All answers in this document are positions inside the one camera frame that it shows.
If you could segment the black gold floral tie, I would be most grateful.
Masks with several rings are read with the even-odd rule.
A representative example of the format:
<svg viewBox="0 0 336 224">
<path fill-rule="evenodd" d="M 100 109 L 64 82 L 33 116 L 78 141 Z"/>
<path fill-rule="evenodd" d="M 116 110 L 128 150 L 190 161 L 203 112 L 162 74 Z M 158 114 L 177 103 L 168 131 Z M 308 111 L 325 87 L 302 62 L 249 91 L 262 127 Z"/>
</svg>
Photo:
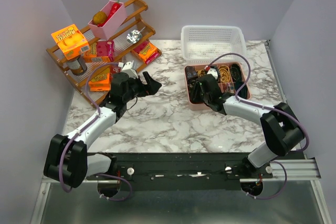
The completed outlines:
<svg viewBox="0 0 336 224">
<path fill-rule="evenodd" d="M 202 90 L 199 81 L 192 81 L 188 85 L 190 102 L 194 104 L 203 103 Z"/>
</svg>

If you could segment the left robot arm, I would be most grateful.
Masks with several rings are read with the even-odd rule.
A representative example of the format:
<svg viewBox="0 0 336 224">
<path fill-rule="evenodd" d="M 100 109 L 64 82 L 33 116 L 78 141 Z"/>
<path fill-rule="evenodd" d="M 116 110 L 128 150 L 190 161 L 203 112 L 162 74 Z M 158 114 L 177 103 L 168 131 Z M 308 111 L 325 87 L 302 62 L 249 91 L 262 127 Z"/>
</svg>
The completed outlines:
<svg viewBox="0 0 336 224">
<path fill-rule="evenodd" d="M 96 112 L 77 129 L 66 135 L 56 134 L 51 139 L 44 167 L 46 177 L 59 181 L 68 193 L 88 176 L 112 179 L 116 175 L 116 166 L 111 157 L 102 154 L 89 156 L 88 149 L 106 129 L 121 119 L 129 101 L 155 95 L 162 87 L 147 72 L 143 76 L 145 83 L 138 75 L 130 77 L 125 72 L 115 74 L 111 90 L 96 105 Z"/>
</svg>

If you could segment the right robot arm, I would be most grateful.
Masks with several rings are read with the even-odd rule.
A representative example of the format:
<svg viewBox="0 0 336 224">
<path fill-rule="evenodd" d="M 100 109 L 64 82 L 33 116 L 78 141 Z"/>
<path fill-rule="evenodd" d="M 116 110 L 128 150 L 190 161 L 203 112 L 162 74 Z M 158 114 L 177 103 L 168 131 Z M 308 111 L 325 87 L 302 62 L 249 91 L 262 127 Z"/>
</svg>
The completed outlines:
<svg viewBox="0 0 336 224">
<path fill-rule="evenodd" d="M 220 114 L 237 116 L 261 126 L 265 142 L 248 154 L 241 165 L 242 173 L 249 178 L 259 174 L 267 162 L 287 155 L 306 138 L 288 104 L 282 102 L 268 107 L 223 93 L 211 74 L 195 81 L 191 100 L 204 103 Z"/>
</svg>

